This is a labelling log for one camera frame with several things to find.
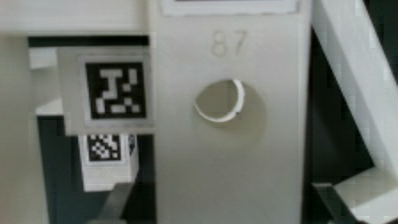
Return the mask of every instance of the round cutout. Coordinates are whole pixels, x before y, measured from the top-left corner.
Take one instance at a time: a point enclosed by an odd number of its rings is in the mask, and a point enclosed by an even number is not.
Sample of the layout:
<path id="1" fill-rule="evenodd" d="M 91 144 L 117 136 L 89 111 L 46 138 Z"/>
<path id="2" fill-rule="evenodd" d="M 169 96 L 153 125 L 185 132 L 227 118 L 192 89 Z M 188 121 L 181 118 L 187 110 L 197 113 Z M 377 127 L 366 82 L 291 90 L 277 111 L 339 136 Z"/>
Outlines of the round cutout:
<path id="1" fill-rule="evenodd" d="M 201 117 L 213 123 L 236 118 L 245 104 L 245 88 L 238 79 L 213 83 L 196 98 L 196 110 Z"/>

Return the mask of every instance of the qr-like code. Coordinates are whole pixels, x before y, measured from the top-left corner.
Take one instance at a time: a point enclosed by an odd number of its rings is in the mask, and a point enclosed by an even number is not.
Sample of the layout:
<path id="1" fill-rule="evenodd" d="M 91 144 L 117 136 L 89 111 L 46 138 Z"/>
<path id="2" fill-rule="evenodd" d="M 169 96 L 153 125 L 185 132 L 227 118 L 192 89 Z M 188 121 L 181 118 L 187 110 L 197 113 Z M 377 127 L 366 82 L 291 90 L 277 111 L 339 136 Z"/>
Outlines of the qr-like code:
<path id="1" fill-rule="evenodd" d="M 87 136 L 89 161 L 121 161 L 121 136 L 89 135 Z"/>
<path id="2" fill-rule="evenodd" d="M 87 63 L 91 119 L 146 118 L 144 64 Z"/>

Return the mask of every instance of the white panel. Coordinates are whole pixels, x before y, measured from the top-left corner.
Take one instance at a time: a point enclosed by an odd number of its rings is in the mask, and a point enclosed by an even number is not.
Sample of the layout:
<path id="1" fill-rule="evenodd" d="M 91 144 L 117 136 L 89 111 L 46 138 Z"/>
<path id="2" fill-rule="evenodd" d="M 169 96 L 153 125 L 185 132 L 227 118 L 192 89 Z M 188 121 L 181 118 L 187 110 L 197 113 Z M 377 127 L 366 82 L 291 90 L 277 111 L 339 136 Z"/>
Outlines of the white panel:
<path id="1" fill-rule="evenodd" d="M 48 223 L 27 39 L 0 35 L 0 223 Z"/>
<path id="2" fill-rule="evenodd" d="M 311 0 L 299 8 L 283 16 L 172 18 L 153 1 L 160 224 L 300 223 Z M 245 108 L 213 125 L 194 100 L 231 78 Z"/>
<path id="3" fill-rule="evenodd" d="M 57 48 L 30 48 L 30 71 L 37 115 L 62 115 Z"/>
<path id="4" fill-rule="evenodd" d="M 299 0 L 162 0 L 165 15 L 281 14 L 297 11 Z"/>
<path id="5" fill-rule="evenodd" d="M 0 30 L 39 34 L 144 33 L 146 0 L 2 0 Z"/>
<path id="6" fill-rule="evenodd" d="M 316 1 L 313 26 L 377 166 L 336 190 L 357 218 L 382 224 L 398 218 L 398 88 L 363 1 Z"/>

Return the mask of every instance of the white frame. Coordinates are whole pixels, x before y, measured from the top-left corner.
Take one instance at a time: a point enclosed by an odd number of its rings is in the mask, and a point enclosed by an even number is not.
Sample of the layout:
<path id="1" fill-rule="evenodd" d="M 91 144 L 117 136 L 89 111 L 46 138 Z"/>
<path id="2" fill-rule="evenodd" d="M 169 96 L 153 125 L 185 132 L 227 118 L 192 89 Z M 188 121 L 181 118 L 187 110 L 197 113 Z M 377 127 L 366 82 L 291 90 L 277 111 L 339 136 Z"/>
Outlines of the white frame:
<path id="1" fill-rule="evenodd" d="M 66 134 L 151 134 L 155 130 L 155 99 L 148 46 L 60 47 L 57 54 Z M 82 88 L 85 82 L 85 77 L 82 75 L 82 63 L 84 61 L 101 62 L 105 60 L 110 60 L 112 62 L 133 60 L 144 63 L 148 107 L 146 119 L 87 119 L 89 105 L 85 106 L 87 90 Z"/>
<path id="2" fill-rule="evenodd" d="M 169 16 L 284 14 L 297 12 L 297 8 L 299 0 L 162 0 Z"/>
<path id="3" fill-rule="evenodd" d="M 398 88 L 363 1 L 320 0 L 313 28 L 375 167 L 334 189 L 359 220 L 398 218 Z"/>
<path id="4" fill-rule="evenodd" d="M 80 55 L 78 64 L 80 64 L 80 84 L 82 87 L 87 87 L 87 74 L 85 74 L 85 63 L 87 62 L 142 62 L 144 66 L 144 85 L 146 85 L 146 118 L 135 119 L 91 119 L 91 106 L 89 106 L 89 89 L 82 88 L 82 102 L 84 102 L 84 119 L 87 126 L 123 126 L 135 125 L 146 126 L 148 121 L 153 120 L 153 101 L 151 101 L 151 76 L 146 66 L 146 58 L 142 56 L 101 56 L 101 55 Z"/>

